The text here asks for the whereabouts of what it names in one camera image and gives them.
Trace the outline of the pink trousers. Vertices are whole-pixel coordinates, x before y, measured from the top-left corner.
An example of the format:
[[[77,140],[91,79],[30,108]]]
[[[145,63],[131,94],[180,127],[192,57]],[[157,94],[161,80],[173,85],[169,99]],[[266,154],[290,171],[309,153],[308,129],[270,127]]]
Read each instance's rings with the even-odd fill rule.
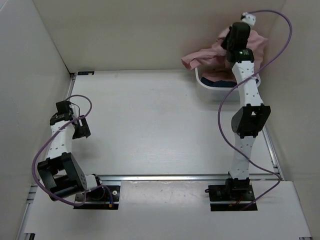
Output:
[[[193,70],[204,65],[208,69],[203,72],[202,77],[212,82],[222,80],[237,83],[232,73],[232,67],[226,58],[227,52],[221,47],[228,32],[228,28],[224,29],[210,48],[201,49],[182,57],[181,62],[183,66],[188,70]],[[267,38],[261,36],[255,30],[250,31],[247,48],[253,51],[255,71],[261,67],[267,43]]]

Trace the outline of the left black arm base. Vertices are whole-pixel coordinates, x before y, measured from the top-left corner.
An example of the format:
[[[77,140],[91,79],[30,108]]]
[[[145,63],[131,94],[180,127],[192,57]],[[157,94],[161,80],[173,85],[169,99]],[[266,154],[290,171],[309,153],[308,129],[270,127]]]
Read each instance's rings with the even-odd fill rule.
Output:
[[[118,210],[120,203],[120,185],[107,185],[86,194],[86,202],[81,206],[74,206],[76,210]]]

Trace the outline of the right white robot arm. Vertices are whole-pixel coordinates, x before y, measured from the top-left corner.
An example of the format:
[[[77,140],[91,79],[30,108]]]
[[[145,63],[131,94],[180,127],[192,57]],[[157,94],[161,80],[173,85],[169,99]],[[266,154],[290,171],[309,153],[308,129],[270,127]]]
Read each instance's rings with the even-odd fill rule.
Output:
[[[226,59],[238,86],[240,109],[231,119],[235,136],[233,162],[228,173],[224,193],[230,200],[238,199],[243,190],[249,188],[249,161],[252,147],[259,132],[263,129],[271,113],[271,107],[264,105],[257,87],[255,59],[247,47],[251,26],[245,22],[235,22],[221,46],[226,50]]]

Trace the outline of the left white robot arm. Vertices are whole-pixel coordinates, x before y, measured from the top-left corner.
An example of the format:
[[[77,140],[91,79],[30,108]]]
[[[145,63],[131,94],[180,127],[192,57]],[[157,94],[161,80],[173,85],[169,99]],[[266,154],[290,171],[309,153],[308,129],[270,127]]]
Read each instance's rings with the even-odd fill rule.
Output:
[[[100,178],[95,174],[86,175],[72,154],[72,141],[91,134],[86,120],[63,127],[76,117],[71,112],[51,117],[51,132],[57,136],[50,142],[45,160],[37,164],[37,171],[44,187],[61,199],[87,191],[93,200],[100,200],[105,194]]]

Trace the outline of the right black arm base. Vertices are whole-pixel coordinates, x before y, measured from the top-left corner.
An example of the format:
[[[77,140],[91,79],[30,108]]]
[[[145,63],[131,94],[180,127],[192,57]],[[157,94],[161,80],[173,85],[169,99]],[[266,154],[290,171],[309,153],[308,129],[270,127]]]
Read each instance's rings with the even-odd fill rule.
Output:
[[[249,178],[227,178],[224,184],[209,185],[204,190],[209,195],[211,212],[257,211],[255,195]]]

